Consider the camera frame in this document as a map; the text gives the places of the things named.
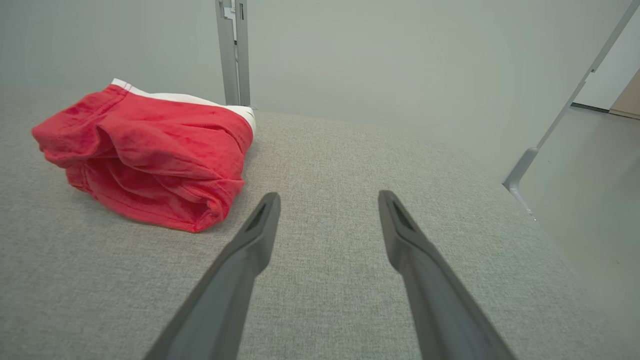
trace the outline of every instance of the white waistband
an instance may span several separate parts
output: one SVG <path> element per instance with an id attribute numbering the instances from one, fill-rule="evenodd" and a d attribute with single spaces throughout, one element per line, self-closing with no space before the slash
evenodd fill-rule
<path id="1" fill-rule="evenodd" d="M 242 116 L 242 118 L 245 119 L 247 121 L 247 123 L 249 123 L 249 126 L 251 126 L 251 130 L 253 131 L 253 135 L 255 136 L 255 116 L 253 115 L 253 109 L 251 109 L 248 106 L 220 105 L 220 104 L 216 104 L 215 102 L 212 102 L 212 101 L 209 101 L 209 100 L 201 99 L 199 97 L 186 95 L 186 94 L 168 94 L 168 93 L 164 93 L 164 92 L 160 92 L 160 93 L 156 93 L 156 94 L 150 94 L 150 93 L 144 92 L 144 91 L 140 90 L 139 88 L 136 88 L 135 86 L 129 84 L 128 82 L 122 81 L 120 79 L 114 79 L 111 82 L 111 84 L 112 85 L 117 85 L 117 86 L 123 88 L 124 90 L 127 90 L 128 92 L 130 92 L 132 94 L 136 94 L 136 95 L 144 96 L 144 97 L 149 97 L 151 99 L 167 100 L 167 101 L 175 101 L 175 102 L 186 102 L 188 104 L 218 106 L 220 108 L 229 109 L 229 110 L 233 111 L 234 113 Z"/>

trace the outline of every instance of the red cloth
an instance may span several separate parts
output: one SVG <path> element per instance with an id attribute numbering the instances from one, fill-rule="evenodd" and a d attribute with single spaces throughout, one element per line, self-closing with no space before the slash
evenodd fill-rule
<path id="1" fill-rule="evenodd" d="M 226 108 L 136 95 L 109 85 L 33 128 L 72 186 L 126 217 L 204 230 L 242 190 L 253 131 Z"/>

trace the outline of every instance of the metal frame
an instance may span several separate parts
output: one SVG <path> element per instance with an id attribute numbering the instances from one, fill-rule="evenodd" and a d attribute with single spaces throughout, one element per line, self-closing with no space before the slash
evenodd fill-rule
<path id="1" fill-rule="evenodd" d="M 227 105 L 251 106 L 249 95 L 249 35 L 247 27 L 247 0 L 236 0 L 236 41 L 234 23 L 225 17 L 225 8 L 231 8 L 231 0 L 218 0 L 218 43 L 222 63 L 222 80 L 225 85 Z"/>
<path id="2" fill-rule="evenodd" d="M 562 116 L 564 116 L 564 113 L 567 111 L 569 106 L 571 106 L 571 103 L 573 102 L 573 100 L 575 100 L 576 96 L 578 96 L 578 94 L 580 93 L 580 90 L 582 90 L 582 87 L 586 83 L 586 80 L 589 77 L 589 74 L 591 74 L 592 72 L 595 72 L 597 68 L 600 66 L 600 64 L 602 63 L 602 60 L 604 60 L 604 58 L 607 56 L 607 54 L 609 53 L 609 50 L 611 50 L 611 47 L 613 46 L 613 44 L 615 44 L 616 40 L 620 36 L 620 33 L 622 33 L 622 31 L 625 29 L 625 26 L 627 26 L 627 23 L 631 19 L 631 16 L 633 16 L 633 14 L 638 9 L 638 6 L 640 6 L 640 0 L 633 0 L 631 2 L 627 10 L 625 11 L 624 15 L 622 15 L 620 22 L 618 23 L 616 28 L 613 29 L 613 33 L 611 33 L 611 36 L 602 47 L 602 50 L 600 50 L 600 53 L 598 53 L 598 56 L 596 57 L 596 59 L 593 61 L 593 64 L 591 64 L 591 66 L 589 67 L 589 70 L 586 72 L 584 77 L 582 77 L 582 81 L 578 84 L 578 87 L 573 91 L 573 94 L 569 98 L 569 101 L 566 102 L 563 109 L 560 111 L 560 114 L 558 114 L 558 116 L 556 117 L 554 122 L 551 124 L 547 132 L 544 134 L 544 136 L 542 136 L 542 139 L 540 139 L 540 141 L 538 142 L 538 145 L 536 147 L 531 147 L 530 149 L 527 149 L 524 152 L 524 154 L 522 154 L 522 157 L 520 158 L 520 160 L 518 160 L 518 163 L 513 168 L 509 176 L 507 176 L 507 179 L 504 181 L 503 183 L 504 187 L 507 188 L 507 190 L 509 190 L 509 192 L 516 199 L 518 199 L 518 201 L 520 201 L 522 206 L 524 206 L 524 208 L 527 210 L 527 212 L 530 215 L 533 216 L 533 211 L 527 205 L 527 202 L 525 201 L 525 199 L 522 197 L 522 194 L 520 193 L 520 180 L 522 180 L 522 177 L 524 176 L 525 172 L 527 172 L 527 169 L 529 169 L 529 166 L 531 166 L 533 159 L 536 157 L 536 155 L 538 155 L 540 148 L 542 148 L 542 145 L 545 144 L 545 142 L 551 135 L 551 132 L 553 132 L 553 130 L 556 128 L 556 126 L 560 122 L 560 119 L 562 118 Z"/>
<path id="3" fill-rule="evenodd" d="M 251 106 L 249 94 L 249 34 L 247 0 L 236 0 L 237 71 L 240 105 Z"/>

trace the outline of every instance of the gray upholstered cushion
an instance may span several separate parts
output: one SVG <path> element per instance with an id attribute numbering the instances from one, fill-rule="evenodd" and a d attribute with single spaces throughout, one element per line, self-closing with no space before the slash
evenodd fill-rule
<path id="1" fill-rule="evenodd" d="M 0 99 L 3 359 L 141 358 L 272 191 L 280 225 L 239 358 L 419 358 L 383 246 L 380 189 L 400 197 L 520 359 L 632 356 L 539 225 L 461 152 L 383 128 L 259 113 L 229 217 L 189 234 L 108 211 L 43 159 L 30 129 L 78 98 Z"/>

